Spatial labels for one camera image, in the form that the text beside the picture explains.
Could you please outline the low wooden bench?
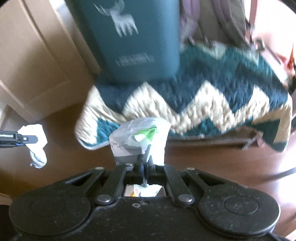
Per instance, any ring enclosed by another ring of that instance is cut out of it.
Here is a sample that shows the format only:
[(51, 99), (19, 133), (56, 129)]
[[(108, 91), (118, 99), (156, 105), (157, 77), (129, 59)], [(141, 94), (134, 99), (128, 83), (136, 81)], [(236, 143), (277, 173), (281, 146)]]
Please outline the low wooden bench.
[(168, 137), (167, 146), (170, 147), (210, 147), (210, 146), (236, 146), (242, 150), (248, 149), (263, 136), (253, 128), (239, 127), (222, 135), (198, 138)]

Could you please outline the white tissue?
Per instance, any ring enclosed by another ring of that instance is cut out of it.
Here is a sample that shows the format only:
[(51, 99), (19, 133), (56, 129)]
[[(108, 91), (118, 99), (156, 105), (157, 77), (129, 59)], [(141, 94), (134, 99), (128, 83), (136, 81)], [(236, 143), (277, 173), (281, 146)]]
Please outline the white tissue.
[(30, 150), (31, 166), (37, 169), (43, 168), (47, 164), (47, 156), (44, 151), (44, 147), (48, 143), (43, 126), (41, 124), (22, 126), (18, 133), (23, 136), (35, 136), (37, 142), (33, 144), (25, 144)]

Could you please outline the beige wooden door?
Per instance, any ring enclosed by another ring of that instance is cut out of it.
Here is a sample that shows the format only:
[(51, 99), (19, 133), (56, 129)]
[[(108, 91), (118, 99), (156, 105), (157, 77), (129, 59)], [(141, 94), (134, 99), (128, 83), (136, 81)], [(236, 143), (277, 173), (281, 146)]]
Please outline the beige wooden door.
[(1, 102), (32, 123), (84, 102), (99, 66), (64, 1), (1, 7)]

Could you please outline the teal white zigzag quilt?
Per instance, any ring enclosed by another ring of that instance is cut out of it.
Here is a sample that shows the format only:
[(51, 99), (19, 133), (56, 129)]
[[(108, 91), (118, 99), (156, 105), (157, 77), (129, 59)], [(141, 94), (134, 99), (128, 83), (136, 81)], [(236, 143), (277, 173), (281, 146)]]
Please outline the teal white zigzag quilt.
[(175, 139), (208, 138), (253, 128), (282, 152), (290, 139), (292, 98), (266, 58), (254, 50), (215, 43), (187, 46), (180, 71), (166, 81), (111, 84), (100, 74), (75, 126), (86, 149), (108, 145), (122, 123), (158, 117)]

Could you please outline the teal deer trash bin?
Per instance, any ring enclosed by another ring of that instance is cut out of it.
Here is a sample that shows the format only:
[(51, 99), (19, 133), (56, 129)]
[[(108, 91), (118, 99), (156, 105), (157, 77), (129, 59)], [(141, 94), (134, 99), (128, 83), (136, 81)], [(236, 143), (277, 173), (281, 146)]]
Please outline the teal deer trash bin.
[(66, 1), (105, 82), (167, 80), (180, 64), (179, 1)]

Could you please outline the white green snack wrapper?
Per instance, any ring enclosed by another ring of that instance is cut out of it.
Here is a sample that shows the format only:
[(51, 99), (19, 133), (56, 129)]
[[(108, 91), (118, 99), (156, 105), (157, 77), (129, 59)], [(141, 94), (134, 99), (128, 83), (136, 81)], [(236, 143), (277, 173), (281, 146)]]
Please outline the white green snack wrapper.
[(165, 164), (165, 147), (171, 123), (163, 118), (137, 118), (123, 123), (109, 136), (116, 165), (137, 162), (137, 156), (149, 155), (155, 165)]

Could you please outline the purple grey backpack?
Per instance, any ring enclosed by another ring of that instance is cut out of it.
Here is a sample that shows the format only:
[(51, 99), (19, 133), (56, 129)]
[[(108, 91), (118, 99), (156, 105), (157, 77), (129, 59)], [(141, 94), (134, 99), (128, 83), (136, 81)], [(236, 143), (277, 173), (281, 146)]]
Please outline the purple grey backpack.
[(179, 1), (180, 47), (201, 41), (211, 48), (218, 41), (264, 51), (264, 41), (252, 37), (257, 3), (251, 1), (250, 15), (246, 18), (244, 1)]

